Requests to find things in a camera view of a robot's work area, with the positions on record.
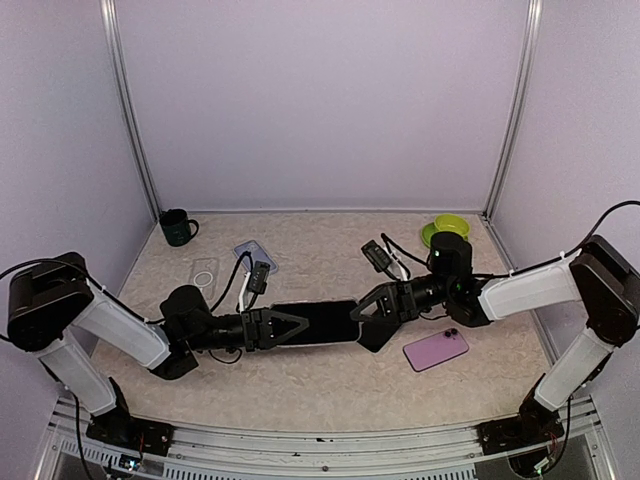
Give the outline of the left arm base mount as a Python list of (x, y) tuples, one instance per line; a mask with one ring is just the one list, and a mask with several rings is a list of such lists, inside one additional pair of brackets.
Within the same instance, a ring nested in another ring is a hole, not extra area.
[(115, 407), (102, 415), (92, 415), (86, 436), (105, 444), (166, 457), (173, 439), (174, 426), (132, 416), (121, 388), (109, 379), (114, 389)]

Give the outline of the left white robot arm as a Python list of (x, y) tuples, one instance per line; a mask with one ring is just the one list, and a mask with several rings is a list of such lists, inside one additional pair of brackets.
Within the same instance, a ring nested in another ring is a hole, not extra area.
[(95, 280), (76, 252), (22, 262), (1, 276), (10, 281), (5, 341), (36, 356), (121, 445), (139, 436), (139, 421), (127, 412), (116, 382), (91, 363), (75, 329), (175, 380), (197, 367), (198, 352), (269, 350), (309, 326), (304, 317), (265, 308), (215, 316), (193, 285), (174, 290), (161, 304), (161, 320), (149, 321)]

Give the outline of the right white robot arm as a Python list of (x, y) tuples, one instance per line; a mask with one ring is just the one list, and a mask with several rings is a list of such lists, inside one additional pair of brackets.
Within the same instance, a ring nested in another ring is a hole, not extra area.
[(585, 327), (530, 391), (511, 433), (535, 442), (555, 413), (592, 380), (613, 352), (639, 329), (639, 274), (602, 236), (593, 235), (567, 254), (506, 275), (472, 270), (472, 246), (453, 232), (430, 242), (428, 272), (371, 290), (351, 311), (352, 320), (398, 327), (442, 305), (455, 322), (475, 328), (550, 305), (580, 302)]

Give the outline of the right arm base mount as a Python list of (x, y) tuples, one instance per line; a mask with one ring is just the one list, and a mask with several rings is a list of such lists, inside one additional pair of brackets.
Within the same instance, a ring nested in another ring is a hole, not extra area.
[(558, 410), (548, 410), (534, 398), (534, 393), (532, 389), (527, 394), (515, 416), (477, 425), (484, 455), (540, 444), (565, 434)]

